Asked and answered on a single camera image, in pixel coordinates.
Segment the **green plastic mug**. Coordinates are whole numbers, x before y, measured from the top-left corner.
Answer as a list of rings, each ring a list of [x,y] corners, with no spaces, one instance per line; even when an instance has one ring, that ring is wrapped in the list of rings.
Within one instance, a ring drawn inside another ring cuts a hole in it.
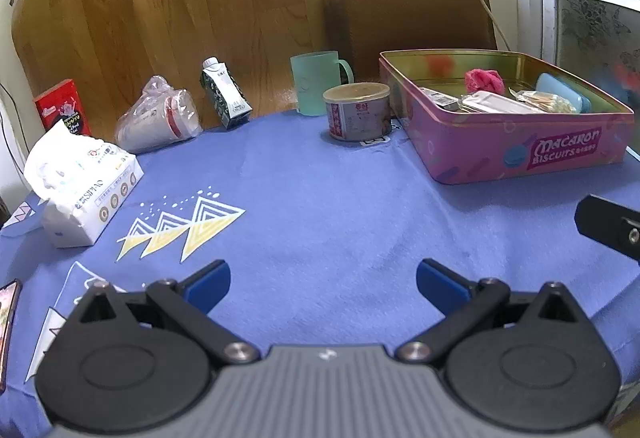
[[[298,54],[291,58],[297,112],[305,116],[326,114],[323,94],[342,83],[355,81],[354,72],[347,61],[340,58],[335,50]]]

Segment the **pink knitted yarn item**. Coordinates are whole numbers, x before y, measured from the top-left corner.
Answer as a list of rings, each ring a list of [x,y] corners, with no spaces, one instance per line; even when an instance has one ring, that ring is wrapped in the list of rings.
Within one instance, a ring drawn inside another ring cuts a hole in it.
[[[464,76],[465,89],[469,94],[477,91],[488,91],[493,94],[506,94],[506,85],[500,74],[495,70],[482,70],[481,68],[473,68],[465,73]]]

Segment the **blue patterned tablecloth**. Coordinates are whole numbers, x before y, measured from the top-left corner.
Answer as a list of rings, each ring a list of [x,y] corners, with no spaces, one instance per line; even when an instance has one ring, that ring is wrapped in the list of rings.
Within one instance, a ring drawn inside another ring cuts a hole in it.
[[[595,194],[639,205],[639,164],[484,184],[434,181],[401,130],[375,146],[332,139],[322,117],[294,112],[144,154],[144,175],[98,242],[60,250],[26,198],[1,232],[1,279],[23,285],[12,331],[1,432],[49,428],[27,375],[55,325],[93,280],[140,291],[213,260],[232,284],[213,318],[256,346],[396,347],[436,323],[416,290],[434,258],[517,291],[564,283],[611,348],[625,382],[639,376],[639,268],[581,236],[577,203]]]

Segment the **smartphone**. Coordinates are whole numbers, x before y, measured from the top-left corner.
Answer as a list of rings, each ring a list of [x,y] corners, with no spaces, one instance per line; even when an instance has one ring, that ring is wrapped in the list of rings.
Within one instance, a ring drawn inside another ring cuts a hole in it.
[[[22,282],[14,280],[0,290],[0,394],[6,390],[9,349],[15,310],[22,291]]]

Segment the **red box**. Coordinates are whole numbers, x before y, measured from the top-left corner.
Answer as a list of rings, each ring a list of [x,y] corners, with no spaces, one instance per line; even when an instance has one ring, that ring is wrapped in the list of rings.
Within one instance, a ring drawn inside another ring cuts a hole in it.
[[[91,135],[77,87],[70,78],[43,91],[34,103],[46,132],[62,120],[71,134]]]

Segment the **white phone case package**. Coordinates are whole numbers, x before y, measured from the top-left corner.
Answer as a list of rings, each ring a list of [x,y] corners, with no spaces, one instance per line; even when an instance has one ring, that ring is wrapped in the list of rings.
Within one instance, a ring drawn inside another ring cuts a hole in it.
[[[540,109],[525,103],[494,94],[490,91],[479,90],[466,94],[460,99],[462,106],[474,111],[491,114],[539,114]]]

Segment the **bagged paper cups stack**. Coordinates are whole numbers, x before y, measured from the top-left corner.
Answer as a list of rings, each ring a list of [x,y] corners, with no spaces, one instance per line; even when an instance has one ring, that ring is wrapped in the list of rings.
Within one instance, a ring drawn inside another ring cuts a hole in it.
[[[118,120],[115,142],[129,153],[140,154],[195,138],[202,131],[190,92],[154,75]]]

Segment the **brown chair back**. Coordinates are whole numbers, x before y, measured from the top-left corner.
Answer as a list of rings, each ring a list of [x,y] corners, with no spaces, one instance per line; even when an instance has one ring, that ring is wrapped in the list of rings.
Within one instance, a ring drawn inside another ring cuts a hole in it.
[[[497,47],[489,0],[324,0],[328,47],[360,80],[378,76],[378,55],[411,49]]]

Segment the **barcode labelled black package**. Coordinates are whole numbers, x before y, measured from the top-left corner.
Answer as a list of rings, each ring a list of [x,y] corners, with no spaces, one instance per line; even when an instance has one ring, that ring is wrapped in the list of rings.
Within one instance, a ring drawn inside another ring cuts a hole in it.
[[[456,97],[450,96],[450,94],[444,94],[441,91],[437,91],[431,88],[421,87],[420,91],[422,91],[427,98],[430,99],[435,106],[439,109],[448,112],[459,112],[460,111],[460,100]]]

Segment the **pink macaron biscuit tin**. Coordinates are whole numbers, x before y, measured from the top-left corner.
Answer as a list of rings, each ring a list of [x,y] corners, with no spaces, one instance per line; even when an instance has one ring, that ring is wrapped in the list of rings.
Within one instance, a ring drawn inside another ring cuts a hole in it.
[[[510,51],[383,51],[380,75],[394,111],[426,170],[441,184],[470,184],[618,163],[634,131],[634,112],[600,88],[556,66]],[[460,99],[465,75],[494,70],[510,92],[547,74],[590,101],[587,113],[448,111],[431,90]]]

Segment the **wooden panel board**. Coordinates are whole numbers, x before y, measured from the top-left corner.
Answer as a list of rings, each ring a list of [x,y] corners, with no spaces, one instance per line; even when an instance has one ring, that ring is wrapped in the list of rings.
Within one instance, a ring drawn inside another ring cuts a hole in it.
[[[94,136],[154,75],[190,92],[203,125],[217,114],[202,63],[225,65],[255,115],[296,105],[290,60],[326,43],[323,0],[16,0],[11,34],[33,94],[73,80]]]

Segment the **blue plastic case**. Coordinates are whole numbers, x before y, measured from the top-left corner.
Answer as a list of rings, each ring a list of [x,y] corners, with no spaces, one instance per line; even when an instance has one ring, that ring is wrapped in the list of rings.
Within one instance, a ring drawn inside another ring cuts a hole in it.
[[[579,113],[591,112],[591,102],[586,96],[548,73],[539,75],[536,91],[550,92],[566,99]]]

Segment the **cotton swabs bag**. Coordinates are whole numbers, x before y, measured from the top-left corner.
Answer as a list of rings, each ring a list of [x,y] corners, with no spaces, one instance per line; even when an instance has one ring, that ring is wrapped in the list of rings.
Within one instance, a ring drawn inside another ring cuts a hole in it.
[[[567,99],[558,94],[536,90],[513,90],[509,89],[513,99],[518,102],[532,106],[546,113],[576,114],[576,109]]]

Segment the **white tissue pack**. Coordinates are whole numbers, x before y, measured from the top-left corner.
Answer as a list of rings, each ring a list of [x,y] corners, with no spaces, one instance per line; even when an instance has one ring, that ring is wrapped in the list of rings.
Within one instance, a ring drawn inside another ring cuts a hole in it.
[[[29,153],[24,176],[44,202],[41,223],[57,248],[93,245],[143,177],[113,143],[74,135],[60,120]]]

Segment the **green white milk carton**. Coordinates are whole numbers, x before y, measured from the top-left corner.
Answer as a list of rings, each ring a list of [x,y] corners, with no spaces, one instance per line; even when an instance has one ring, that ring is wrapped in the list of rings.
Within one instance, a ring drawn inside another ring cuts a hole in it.
[[[250,119],[253,109],[224,62],[215,57],[204,60],[200,82],[224,128],[237,128]]]

